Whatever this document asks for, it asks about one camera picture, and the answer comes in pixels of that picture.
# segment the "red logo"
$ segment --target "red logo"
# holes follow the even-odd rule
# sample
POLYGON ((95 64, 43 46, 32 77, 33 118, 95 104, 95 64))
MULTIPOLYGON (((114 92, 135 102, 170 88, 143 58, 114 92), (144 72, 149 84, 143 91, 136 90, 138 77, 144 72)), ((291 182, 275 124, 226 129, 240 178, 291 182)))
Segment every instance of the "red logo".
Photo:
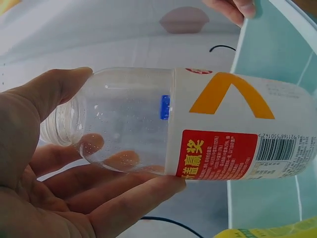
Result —
POLYGON ((186 68, 188 71, 197 73, 197 74, 211 74, 211 70, 197 69, 197 68, 186 68))

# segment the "fingers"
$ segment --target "fingers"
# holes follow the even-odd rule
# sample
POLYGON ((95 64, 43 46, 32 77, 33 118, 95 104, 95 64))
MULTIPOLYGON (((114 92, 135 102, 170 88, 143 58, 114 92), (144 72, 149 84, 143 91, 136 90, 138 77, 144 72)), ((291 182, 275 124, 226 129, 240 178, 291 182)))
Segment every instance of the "fingers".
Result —
POLYGON ((59 104, 70 100, 92 75, 88 67, 73 70, 53 69, 29 83, 7 93, 21 96, 31 102, 43 121, 59 104))
POLYGON ((126 172, 137 166, 139 162, 140 158, 134 151, 122 151, 107 158, 104 164, 116 170, 126 172))
POLYGON ((43 183, 56 197, 67 199, 122 175, 123 173, 90 164, 70 168, 43 183))
POLYGON ((126 174, 68 199, 68 208, 73 212, 89 214, 105 202, 155 177, 149 173, 126 174))
POLYGON ((240 27, 244 16, 252 18, 255 15, 253 0, 203 0, 203 2, 240 27))
POLYGON ((246 18, 253 18, 256 14, 256 8, 253 0, 233 0, 239 11, 246 18))
POLYGON ((104 145, 104 139, 96 133, 84 135, 75 145, 67 147, 45 145, 36 149, 30 166, 37 177, 57 171, 71 162, 81 159, 79 147, 84 155, 92 155, 104 145))
POLYGON ((114 238, 185 186, 181 178, 154 178, 106 202, 87 217, 97 238, 114 238))

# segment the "bottle label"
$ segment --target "bottle label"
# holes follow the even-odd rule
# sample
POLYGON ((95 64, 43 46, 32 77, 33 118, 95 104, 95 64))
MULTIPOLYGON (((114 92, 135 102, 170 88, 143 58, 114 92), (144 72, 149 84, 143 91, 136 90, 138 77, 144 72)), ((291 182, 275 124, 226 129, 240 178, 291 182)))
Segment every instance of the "bottle label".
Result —
POLYGON ((171 98, 167 174, 281 178, 301 172, 316 156, 314 102, 296 85, 177 69, 171 98))

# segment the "hand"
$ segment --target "hand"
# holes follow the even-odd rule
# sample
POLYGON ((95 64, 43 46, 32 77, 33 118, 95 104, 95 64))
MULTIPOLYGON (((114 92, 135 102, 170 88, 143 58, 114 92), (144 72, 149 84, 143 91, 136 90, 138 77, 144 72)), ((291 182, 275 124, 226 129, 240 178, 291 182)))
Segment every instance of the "hand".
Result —
POLYGON ((240 27, 244 17, 253 18, 256 14, 253 0, 203 0, 203 2, 240 27))
POLYGON ((37 143, 40 123, 91 74, 51 70, 0 94, 0 237, 113 238, 185 188, 181 178, 92 164, 37 180, 80 159, 76 146, 37 143))

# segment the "plastic bottle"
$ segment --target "plastic bottle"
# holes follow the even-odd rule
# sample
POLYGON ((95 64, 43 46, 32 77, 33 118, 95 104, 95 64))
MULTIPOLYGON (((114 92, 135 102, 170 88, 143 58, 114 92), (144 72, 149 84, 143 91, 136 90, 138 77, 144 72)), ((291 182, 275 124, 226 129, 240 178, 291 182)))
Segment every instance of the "plastic bottle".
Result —
POLYGON ((91 163, 186 179, 301 172, 317 153, 317 113, 302 88, 197 69, 110 68, 41 124, 41 139, 91 163))

